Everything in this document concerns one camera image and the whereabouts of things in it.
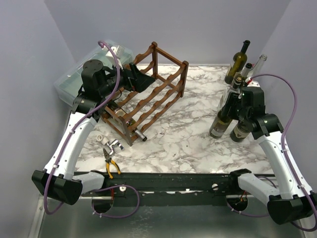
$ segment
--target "pliers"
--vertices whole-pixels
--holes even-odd
[[[107,173],[108,173],[110,179],[113,179],[113,176],[112,176],[112,174],[110,173],[110,169],[109,169],[109,168],[110,168],[110,163],[113,164],[113,165],[116,167],[116,169],[117,169],[117,171],[118,171],[118,174],[121,174],[120,168],[119,168],[119,166],[117,165],[117,163],[112,160],[111,155],[106,151],[105,148],[103,148],[103,151],[104,151],[104,156],[105,156],[105,161],[106,161],[106,170],[107,170]]]

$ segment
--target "black wire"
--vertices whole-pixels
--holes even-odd
[[[120,96],[117,97],[116,99],[113,99],[113,101],[118,100],[122,96],[122,91],[120,90]]]

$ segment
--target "clear plastic bin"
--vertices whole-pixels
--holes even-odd
[[[108,45],[118,45],[118,43],[111,40],[106,40]],[[76,64],[72,69],[70,69],[66,74],[60,77],[55,83],[54,86],[58,92],[59,98],[66,102],[68,105],[73,105],[74,99],[78,95],[78,90],[83,84],[81,79],[81,72],[83,71],[83,64],[90,60],[100,60],[104,63],[104,66],[111,67],[111,63],[106,58],[107,51],[103,51],[100,46],[97,46],[93,51],[87,54],[79,63]],[[123,56],[120,61],[122,65],[131,63],[133,61],[133,53],[131,50],[125,48]]]

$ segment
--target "marble surface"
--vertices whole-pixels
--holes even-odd
[[[158,72],[166,78],[177,69],[174,65],[160,65]],[[226,66],[190,66],[184,97],[145,131],[148,137],[146,142],[137,139],[130,147],[110,126],[100,120],[87,138],[76,170],[106,170],[102,145],[96,141],[96,136],[102,134],[109,140],[118,139],[124,146],[123,151],[117,147],[113,156],[122,172],[229,173],[247,168],[254,173],[272,173],[264,152],[251,135],[241,143],[230,139],[229,133],[236,122],[230,125],[222,138],[214,139],[209,136],[209,127],[225,89],[223,78],[226,70]],[[132,111],[140,99],[147,97],[160,84],[162,82],[157,80],[123,109],[126,112]],[[162,98],[168,89],[164,89],[155,99]],[[124,92],[118,101],[125,98],[127,93]],[[145,106],[141,113],[148,111],[152,105],[150,103]],[[153,115],[138,128],[149,122]]]

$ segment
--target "white wall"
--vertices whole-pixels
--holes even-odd
[[[75,60],[97,40],[143,53],[152,41],[189,63],[227,64],[250,40],[258,59],[290,0],[45,0]]]
[[[53,82],[74,59],[43,1],[2,1],[0,22],[0,237],[24,238],[39,194],[31,175],[68,116]]]
[[[263,53],[268,55],[262,72],[289,80],[298,95],[298,109],[286,136],[302,173],[317,191],[317,1],[292,0]],[[278,79],[264,78],[267,111],[285,126],[293,108],[288,86]]]

